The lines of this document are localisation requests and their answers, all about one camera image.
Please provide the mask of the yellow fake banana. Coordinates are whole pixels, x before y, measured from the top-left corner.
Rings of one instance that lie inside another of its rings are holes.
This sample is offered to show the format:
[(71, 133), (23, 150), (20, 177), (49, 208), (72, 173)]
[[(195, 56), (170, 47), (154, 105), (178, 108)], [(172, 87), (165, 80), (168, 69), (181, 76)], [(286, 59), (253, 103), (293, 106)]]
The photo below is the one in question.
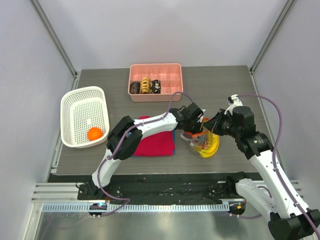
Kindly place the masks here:
[(206, 150), (198, 151), (197, 144), (194, 147), (195, 151), (198, 152), (202, 158), (210, 158), (218, 151), (220, 145), (220, 137), (218, 135), (215, 135), (212, 132), (207, 131), (206, 134), (199, 136), (198, 139), (199, 141), (207, 140)]

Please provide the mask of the orange fake fruit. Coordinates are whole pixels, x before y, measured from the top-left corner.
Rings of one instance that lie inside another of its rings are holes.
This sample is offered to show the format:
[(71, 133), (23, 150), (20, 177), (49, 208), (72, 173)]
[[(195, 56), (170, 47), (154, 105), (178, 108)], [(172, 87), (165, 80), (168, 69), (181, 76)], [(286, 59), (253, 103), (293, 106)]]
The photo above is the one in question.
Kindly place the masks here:
[(92, 127), (87, 132), (87, 138), (90, 141), (95, 141), (100, 139), (103, 136), (103, 131), (98, 127)]

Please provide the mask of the clear zip top bag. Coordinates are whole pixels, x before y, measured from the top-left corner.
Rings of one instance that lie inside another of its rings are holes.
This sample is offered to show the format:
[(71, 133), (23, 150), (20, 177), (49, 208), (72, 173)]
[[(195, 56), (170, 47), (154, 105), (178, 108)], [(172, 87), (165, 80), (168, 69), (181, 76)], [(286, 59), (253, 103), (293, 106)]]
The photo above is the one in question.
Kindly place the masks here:
[(189, 149), (202, 158), (211, 158), (220, 146), (220, 138), (206, 128), (200, 133), (182, 131), (180, 137), (188, 143)]

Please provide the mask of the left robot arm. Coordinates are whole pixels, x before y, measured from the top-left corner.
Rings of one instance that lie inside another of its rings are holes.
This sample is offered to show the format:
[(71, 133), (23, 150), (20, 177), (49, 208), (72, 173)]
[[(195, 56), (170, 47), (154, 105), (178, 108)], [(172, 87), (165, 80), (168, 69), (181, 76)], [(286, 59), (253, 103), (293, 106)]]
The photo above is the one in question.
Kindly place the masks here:
[(181, 108), (169, 107), (165, 113), (145, 119), (132, 119), (128, 115), (123, 117), (107, 137), (105, 154), (87, 183), (88, 194), (97, 200), (106, 195), (106, 186), (114, 172), (122, 161), (136, 152), (141, 140), (176, 130), (200, 133), (204, 111), (192, 102)]

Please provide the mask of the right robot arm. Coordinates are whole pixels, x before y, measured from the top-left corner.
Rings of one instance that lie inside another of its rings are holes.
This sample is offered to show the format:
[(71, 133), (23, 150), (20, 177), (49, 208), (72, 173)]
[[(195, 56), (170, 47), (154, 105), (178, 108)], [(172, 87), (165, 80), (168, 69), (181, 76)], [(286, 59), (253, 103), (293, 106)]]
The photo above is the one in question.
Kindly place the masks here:
[(248, 200), (267, 221), (275, 240), (299, 240), (314, 234), (320, 225), (320, 212), (299, 196), (273, 155), (268, 137), (256, 130), (254, 113), (247, 106), (231, 111), (220, 109), (204, 127), (218, 136), (234, 138), (237, 148), (256, 168), (270, 195), (264, 193), (252, 179), (238, 172), (229, 177), (226, 193)]

